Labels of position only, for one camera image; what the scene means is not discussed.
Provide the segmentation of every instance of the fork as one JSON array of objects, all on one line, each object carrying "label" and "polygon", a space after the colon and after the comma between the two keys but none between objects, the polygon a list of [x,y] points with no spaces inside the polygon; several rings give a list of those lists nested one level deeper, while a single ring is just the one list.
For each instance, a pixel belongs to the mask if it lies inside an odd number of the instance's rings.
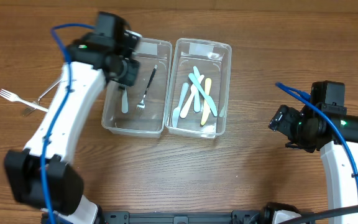
[{"label": "fork", "polygon": [[146,90],[144,91],[142,101],[140,101],[140,102],[136,105],[136,110],[137,110],[138,112],[143,112],[143,110],[144,110],[144,108],[145,108],[144,98],[146,98],[147,90],[149,90],[150,84],[151,84],[152,81],[153,81],[153,78],[154,78],[154,75],[155,75],[155,71],[157,71],[157,65],[154,66],[152,75],[150,76],[149,83],[147,84]]},{"label": "fork", "polygon": [[[51,89],[53,89],[62,79],[62,77],[58,77],[39,97],[38,99],[34,100],[32,103],[39,105],[41,98],[44,97]],[[34,107],[27,107],[26,109],[24,109],[22,115],[23,116],[28,116],[29,114],[31,114],[33,111],[35,111]]]},{"label": "fork", "polygon": [[11,101],[11,102],[17,102],[18,101],[18,102],[24,103],[26,105],[29,105],[29,106],[31,106],[31,107],[33,107],[35,109],[42,110],[44,112],[48,112],[48,109],[43,108],[42,106],[36,105],[34,103],[30,103],[30,102],[28,102],[26,100],[22,100],[22,99],[20,99],[19,96],[17,96],[14,93],[11,93],[10,91],[1,89],[0,96],[5,98],[5,99],[7,99],[7,100],[9,100],[9,101]]}]

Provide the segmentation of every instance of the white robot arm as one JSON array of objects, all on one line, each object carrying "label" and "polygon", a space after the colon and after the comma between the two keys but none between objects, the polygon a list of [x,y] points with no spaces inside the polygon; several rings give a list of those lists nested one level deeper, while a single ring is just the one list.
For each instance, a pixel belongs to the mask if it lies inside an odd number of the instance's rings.
[{"label": "white robot arm", "polygon": [[[347,142],[358,170],[358,143]],[[330,141],[320,149],[326,173],[328,208],[343,208],[358,205],[357,187],[351,163],[342,145]],[[358,223],[358,213],[332,217],[330,224]]]},{"label": "white robot arm", "polygon": [[[104,224],[101,208],[83,195],[83,180],[71,165],[78,138],[100,92],[111,80],[127,86],[136,80],[140,63],[132,59],[132,53],[142,36],[125,30],[125,26],[124,19],[100,12],[94,31],[65,49],[72,61],[70,94],[58,114],[45,154],[54,217],[64,223]],[[15,200],[43,210],[40,158],[47,130],[68,91],[68,66],[62,68],[58,90],[35,134],[22,152],[8,151],[4,160]]]}]

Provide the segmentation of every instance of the plastic utensil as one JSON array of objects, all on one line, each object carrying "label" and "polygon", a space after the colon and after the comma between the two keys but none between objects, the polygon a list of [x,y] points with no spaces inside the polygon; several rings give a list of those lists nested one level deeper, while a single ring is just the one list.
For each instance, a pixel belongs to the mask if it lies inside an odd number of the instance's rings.
[{"label": "plastic utensil", "polygon": [[189,79],[191,80],[191,82],[193,82],[194,86],[197,87],[198,91],[202,94],[202,96],[204,97],[204,99],[206,100],[206,102],[208,103],[209,107],[211,108],[212,114],[214,116],[218,115],[218,112],[216,111],[216,105],[214,103],[214,100],[212,99],[212,97],[208,96],[207,94],[205,94],[203,87],[201,87],[201,85],[198,83],[196,77],[194,76],[193,73],[189,74]]},{"label": "plastic utensil", "polygon": [[[60,83],[60,80],[61,80],[61,79],[62,79],[61,77],[58,77],[58,78],[38,97],[38,99],[34,100],[32,103],[34,103],[34,104],[36,104],[36,105],[40,105],[41,99],[42,99],[51,89],[53,89],[58,83]],[[23,111],[22,115],[23,115],[23,116],[28,116],[28,115],[30,115],[31,113],[33,113],[34,111],[35,111],[35,108],[29,106],[29,107],[27,107],[27,108]]]},{"label": "plastic utensil", "polygon": [[[211,85],[212,80],[210,78],[207,78],[205,80],[205,94],[209,95],[209,92],[211,91]],[[203,109],[203,116],[201,117],[201,125],[204,125],[206,120],[208,119],[209,115],[209,106],[206,100],[204,99],[204,109]]]},{"label": "plastic utensil", "polygon": [[150,79],[149,79],[149,83],[147,84],[146,90],[144,91],[142,101],[140,101],[140,102],[136,105],[136,111],[139,112],[140,114],[143,113],[143,110],[144,110],[144,108],[146,107],[146,105],[145,105],[145,103],[144,103],[144,99],[146,98],[147,90],[149,90],[149,87],[150,87],[150,85],[151,85],[151,83],[152,83],[152,81],[153,81],[153,78],[154,78],[154,75],[155,75],[155,72],[156,72],[156,71],[157,71],[157,65],[154,66],[152,75],[150,76]]},{"label": "plastic utensil", "polygon": [[[201,81],[203,81],[203,78],[204,78],[204,75],[201,75],[200,77],[198,77],[198,83],[201,83]],[[183,106],[183,109],[180,112],[181,118],[186,118],[186,116],[189,112],[189,109],[190,109],[191,102],[193,101],[193,98],[195,97],[196,93],[198,93],[197,87],[195,87],[194,84],[190,87],[190,91],[191,91],[190,96],[187,99],[185,105]]]},{"label": "plastic utensil", "polygon": [[126,86],[122,90],[121,112],[128,113],[128,95]]},{"label": "plastic utensil", "polygon": [[172,125],[173,125],[174,128],[178,126],[178,120],[179,120],[179,113],[180,113],[181,105],[183,104],[183,100],[185,100],[185,96],[187,94],[188,89],[189,89],[189,84],[188,83],[184,83],[181,86],[179,105],[172,112]]},{"label": "plastic utensil", "polygon": [[[201,75],[200,75],[200,72],[198,71],[197,66],[193,66],[193,70],[194,70],[194,75],[198,79]],[[194,104],[193,104],[193,106],[194,106],[194,112],[196,112],[196,113],[200,112],[200,110],[201,110],[201,108],[200,108],[200,94],[198,93],[198,91],[194,95]]]},{"label": "plastic utensil", "polygon": [[0,90],[0,96],[9,100],[10,102],[21,102],[24,103],[27,106],[31,106],[35,109],[42,110],[44,112],[48,112],[48,109],[43,108],[42,106],[36,105],[35,103],[30,103],[26,100],[22,100],[19,96],[17,96],[15,93],[1,89]]},{"label": "plastic utensil", "polygon": [[223,118],[224,117],[224,114],[226,112],[226,104],[223,105],[222,109],[221,109],[221,112],[219,113],[219,117]]}]

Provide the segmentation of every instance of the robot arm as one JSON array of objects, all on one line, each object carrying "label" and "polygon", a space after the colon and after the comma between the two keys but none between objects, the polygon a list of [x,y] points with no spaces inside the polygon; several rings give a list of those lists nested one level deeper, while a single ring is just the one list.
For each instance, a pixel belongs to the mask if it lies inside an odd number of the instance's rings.
[{"label": "robot arm", "polygon": [[[31,156],[41,156],[43,138],[67,90],[67,66],[64,65],[62,68],[62,80],[49,106],[48,113],[30,141],[24,146],[24,149],[30,149]],[[71,63],[71,69],[72,79],[75,81],[72,83],[69,99],[56,120],[45,156],[48,159],[54,155],[60,156],[61,162],[67,162],[70,165],[73,164],[78,137],[93,102],[106,86],[106,79],[101,69],[95,70],[92,65],[81,62]]]},{"label": "robot arm", "polygon": [[[55,216],[70,223],[104,223],[101,208],[83,195],[83,180],[71,165],[81,130],[100,92],[111,80],[127,86],[132,86],[136,80],[140,64],[132,59],[132,53],[142,36],[125,30],[126,25],[124,19],[100,12],[94,32],[67,46],[73,61],[71,92],[49,137],[45,158]],[[41,125],[22,152],[9,151],[4,160],[15,200],[39,209],[45,208],[40,180],[44,136],[65,97],[68,79],[66,64]]]},{"label": "robot arm", "polygon": [[[358,170],[358,143],[347,142]],[[358,205],[357,187],[349,158],[342,145],[331,141],[320,149],[326,173],[328,208],[343,208]],[[330,218],[331,224],[358,223],[358,213]]]},{"label": "robot arm", "polygon": [[[310,103],[319,108],[340,130],[358,170],[358,117],[347,115],[343,83],[316,82],[312,85]],[[351,163],[342,145],[326,121],[305,106],[301,111],[281,107],[269,128],[288,137],[286,147],[320,151],[326,173],[329,209],[358,205],[358,192]],[[358,213],[330,218],[331,224],[358,223]]]}]

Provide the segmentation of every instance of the cable clip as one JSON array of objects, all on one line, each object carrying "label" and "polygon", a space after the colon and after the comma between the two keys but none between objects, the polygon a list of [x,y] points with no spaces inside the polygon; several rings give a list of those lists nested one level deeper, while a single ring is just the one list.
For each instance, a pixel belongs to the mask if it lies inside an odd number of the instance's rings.
[{"label": "cable clip", "polygon": [[357,176],[357,177],[358,177],[358,174],[352,174],[352,178],[354,178],[355,176]]}]

